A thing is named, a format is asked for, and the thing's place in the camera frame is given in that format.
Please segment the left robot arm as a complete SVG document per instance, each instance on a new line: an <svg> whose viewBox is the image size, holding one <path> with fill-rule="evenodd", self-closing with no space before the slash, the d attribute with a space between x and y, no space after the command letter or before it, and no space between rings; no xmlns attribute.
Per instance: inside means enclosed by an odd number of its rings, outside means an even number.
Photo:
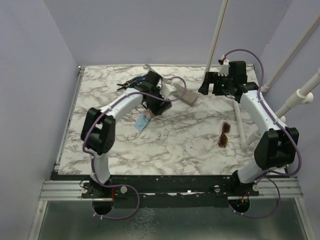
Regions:
<svg viewBox="0 0 320 240"><path fill-rule="evenodd" d="M91 158L91 178L95 181L93 191L101 198L111 190L107 182L111 177L108 152L116 140L116 124L139 105L144 105L153 116L161 115L171 108L169 97L176 90L153 71L118 86L122 95L100 109L90 108L80 134L82 150Z"/></svg>

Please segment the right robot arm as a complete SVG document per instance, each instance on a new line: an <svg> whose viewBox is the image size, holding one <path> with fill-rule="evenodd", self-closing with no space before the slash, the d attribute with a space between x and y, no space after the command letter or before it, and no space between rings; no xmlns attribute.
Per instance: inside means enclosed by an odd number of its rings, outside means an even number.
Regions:
<svg viewBox="0 0 320 240"><path fill-rule="evenodd" d="M210 85L216 96L233 96L249 113L261 134L253 161L237 170L233 174L235 180L229 184L230 191L240 196L247 191L248 184L264 173L293 163L299 132L295 127L288 127L263 103L258 85L248 81L245 61L230 61L218 72L206 72L198 92L207 95Z"/></svg>

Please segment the grey rectangular block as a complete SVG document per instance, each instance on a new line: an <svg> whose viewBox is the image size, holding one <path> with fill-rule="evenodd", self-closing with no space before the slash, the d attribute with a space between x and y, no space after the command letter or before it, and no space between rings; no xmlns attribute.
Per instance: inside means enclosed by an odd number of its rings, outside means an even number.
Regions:
<svg viewBox="0 0 320 240"><path fill-rule="evenodd" d="M188 106L192 107L195 104L196 100L198 99L197 93L185 89L185 87L177 83L175 83L173 86L175 87L175 92L173 93L174 97L187 104Z"/></svg>

